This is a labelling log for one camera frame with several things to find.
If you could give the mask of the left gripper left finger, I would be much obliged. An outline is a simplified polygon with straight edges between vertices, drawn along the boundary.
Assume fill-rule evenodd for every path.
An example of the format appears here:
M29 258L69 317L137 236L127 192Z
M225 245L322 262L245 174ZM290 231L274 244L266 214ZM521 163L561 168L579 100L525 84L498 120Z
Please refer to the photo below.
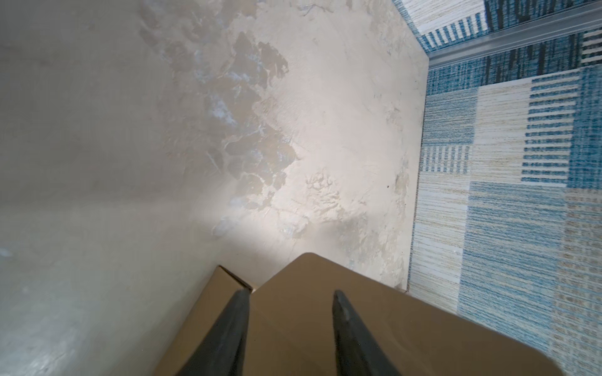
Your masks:
M250 293L236 291L177 375L243 375Z

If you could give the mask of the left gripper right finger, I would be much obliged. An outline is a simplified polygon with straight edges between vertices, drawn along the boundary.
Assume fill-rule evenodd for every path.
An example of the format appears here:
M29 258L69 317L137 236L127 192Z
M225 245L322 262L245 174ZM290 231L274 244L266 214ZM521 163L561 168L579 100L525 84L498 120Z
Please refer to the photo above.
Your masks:
M338 375L400 375L341 290L333 295L332 323Z

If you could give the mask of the brown cardboard box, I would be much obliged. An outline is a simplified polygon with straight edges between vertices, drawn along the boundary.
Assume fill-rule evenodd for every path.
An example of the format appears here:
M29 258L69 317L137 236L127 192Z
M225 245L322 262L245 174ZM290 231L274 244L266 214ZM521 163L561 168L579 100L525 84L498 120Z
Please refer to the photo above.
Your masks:
M254 287L218 266L156 375L558 375L542 352L314 253Z

